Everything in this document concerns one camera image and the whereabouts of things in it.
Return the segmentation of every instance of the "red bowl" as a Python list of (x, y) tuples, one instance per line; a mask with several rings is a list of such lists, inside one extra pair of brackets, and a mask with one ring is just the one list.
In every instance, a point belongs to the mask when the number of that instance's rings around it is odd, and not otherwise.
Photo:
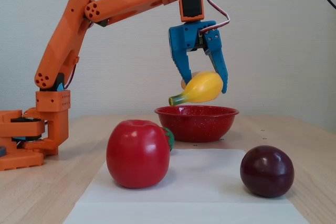
[(175, 140), (205, 143), (218, 141), (231, 128), (238, 110), (219, 106), (167, 106), (157, 108), (161, 125), (171, 130)]

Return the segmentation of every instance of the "wooden table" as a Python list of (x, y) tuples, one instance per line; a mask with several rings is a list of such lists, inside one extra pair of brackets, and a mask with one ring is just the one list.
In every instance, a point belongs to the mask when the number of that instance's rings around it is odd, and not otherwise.
[[(0, 223), (62, 223), (105, 161), (108, 138), (122, 120), (157, 115), (85, 116), (70, 122), (69, 139), (41, 167), (0, 172)], [(236, 116), (222, 141), (177, 142), (175, 148), (273, 145), (295, 166), (287, 197), (310, 223), (336, 221), (336, 136), (288, 116)]]

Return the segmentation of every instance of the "toy apple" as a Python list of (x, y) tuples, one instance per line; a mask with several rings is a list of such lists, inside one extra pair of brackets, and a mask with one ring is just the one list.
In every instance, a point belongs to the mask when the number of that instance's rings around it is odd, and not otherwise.
[(110, 135), (106, 161), (112, 178), (126, 188), (158, 184), (166, 175), (171, 146), (167, 131), (146, 120), (126, 120)]
[(292, 186), (294, 167), (282, 150), (261, 145), (252, 148), (244, 156), (240, 177), (253, 194), (274, 198), (284, 195)]

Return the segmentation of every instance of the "white sheet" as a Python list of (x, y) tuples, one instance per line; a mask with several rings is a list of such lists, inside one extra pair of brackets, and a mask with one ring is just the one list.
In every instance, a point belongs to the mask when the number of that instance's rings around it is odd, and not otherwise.
[(64, 223), (307, 223), (286, 197), (265, 199), (245, 189), (241, 150), (173, 150), (156, 186), (124, 189), (106, 163)]

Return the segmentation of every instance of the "dark red plum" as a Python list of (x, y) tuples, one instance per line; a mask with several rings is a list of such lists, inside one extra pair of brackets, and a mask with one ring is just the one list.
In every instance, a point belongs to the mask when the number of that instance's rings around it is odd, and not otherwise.
[(253, 194), (266, 198), (284, 195), (294, 181), (294, 167), (282, 150), (261, 145), (248, 151), (240, 165), (240, 177)]

